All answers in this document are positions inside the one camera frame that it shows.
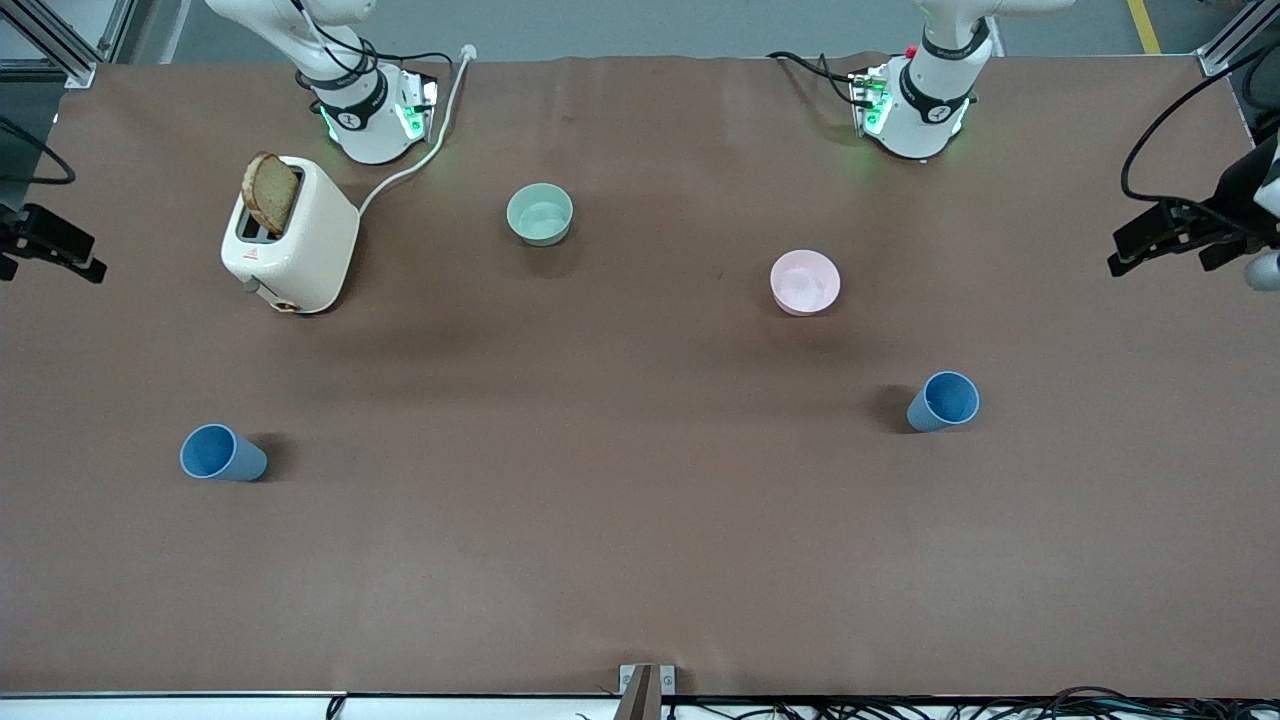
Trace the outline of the brown bread slice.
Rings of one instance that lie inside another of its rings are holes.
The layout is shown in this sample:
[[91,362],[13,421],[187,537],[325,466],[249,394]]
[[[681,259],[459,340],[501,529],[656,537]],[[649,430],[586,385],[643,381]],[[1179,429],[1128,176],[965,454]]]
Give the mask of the brown bread slice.
[[273,152],[257,152],[244,169],[241,197],[244,209],[269,234],[285,231],[301,178]]

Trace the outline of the cream white toaster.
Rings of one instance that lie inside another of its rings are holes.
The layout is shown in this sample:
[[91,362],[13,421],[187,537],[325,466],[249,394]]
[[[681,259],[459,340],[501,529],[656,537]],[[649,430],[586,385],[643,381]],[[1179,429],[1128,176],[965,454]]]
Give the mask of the cream white toaster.
[[355,255],[360,213],[316,163],[279,156],[301,178],[285,231],[269,234],[239,196],[221,240],[224,268],[279,313],[325,313],[340,297]]

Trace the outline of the aluminium frame profile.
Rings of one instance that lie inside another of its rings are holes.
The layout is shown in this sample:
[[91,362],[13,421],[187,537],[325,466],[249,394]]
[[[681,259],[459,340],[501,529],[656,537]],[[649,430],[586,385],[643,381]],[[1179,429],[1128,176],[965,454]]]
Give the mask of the aluminium frame profile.
[[1235,15],[1208,42],[1194,51],[1206,77],[1225,70],[1274,22],[1280,20],[1280,0],[1231,0]]
[[88,88],[114,63],[140,0],[0,0],[0,81]]

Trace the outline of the green plastic bowl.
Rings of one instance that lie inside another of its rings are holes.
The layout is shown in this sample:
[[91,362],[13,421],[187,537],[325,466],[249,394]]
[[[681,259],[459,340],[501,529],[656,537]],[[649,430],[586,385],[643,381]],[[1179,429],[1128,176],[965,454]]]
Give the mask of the green plastic bowl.
[[534,247],[561,242],[570,232],[573,201],[557,184],[535,183],[516,191],[506,209],[506,220],[520,240]]

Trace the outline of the blue ribbed plastic cup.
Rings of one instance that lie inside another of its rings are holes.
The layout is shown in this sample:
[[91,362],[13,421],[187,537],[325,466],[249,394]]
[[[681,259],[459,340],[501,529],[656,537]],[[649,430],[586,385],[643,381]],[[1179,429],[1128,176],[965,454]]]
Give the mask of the blue ribbed plastic cup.
[[959,372],[938,372],[919,388],[908,406],[908,424],[916,432],[931,433],[960,427],[980,411],[980,393],[974,382]]
[[192,430],[180,447],[182,470],[195,479],[256,482],[268,470],[266,454],[253,442],[223,424]]

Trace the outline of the pink plastic bowl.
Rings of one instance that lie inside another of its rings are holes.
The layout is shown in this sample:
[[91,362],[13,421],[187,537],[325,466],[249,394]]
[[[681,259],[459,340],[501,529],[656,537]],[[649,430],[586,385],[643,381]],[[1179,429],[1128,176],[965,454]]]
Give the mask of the pink plastic bowl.
[[842,288],[835,263],[810,249],[796,249],[777,258],[771,268],[769,283],[774,302],[791,316],[824,313]]

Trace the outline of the brown table cover sheet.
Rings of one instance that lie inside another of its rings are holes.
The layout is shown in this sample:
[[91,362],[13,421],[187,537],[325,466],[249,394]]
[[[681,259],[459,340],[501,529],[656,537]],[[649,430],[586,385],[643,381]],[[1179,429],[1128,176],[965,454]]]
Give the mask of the brown table cover sheet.
[[[946,152],[859,140],[763,60],[479,63],[364,219],[342,300],[219,258],[257,151],[347,161],[282,65],[68,94],[101,284],[0,284],[0,692],[1280,697],[1280,297],[1114,279],[1117,190],[1184,56],[1005,58]],[[534,247],[511,196],[552,183]],[[777,258],[842,278],[774,302]],[[938,372],[980,393],[922,433]],[[206,424],[256,482],[204,480]]]

